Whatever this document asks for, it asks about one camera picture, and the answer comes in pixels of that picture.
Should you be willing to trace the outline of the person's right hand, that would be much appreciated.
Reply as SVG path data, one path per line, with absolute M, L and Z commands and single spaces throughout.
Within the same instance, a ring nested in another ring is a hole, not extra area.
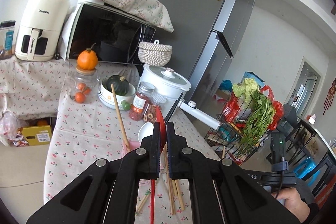
M 310 208 L 301 200 L 296 188 L 285 188 L 271 194 L 277 200 L 285 200 L 285 207 L 303 223 L 310 214 Z

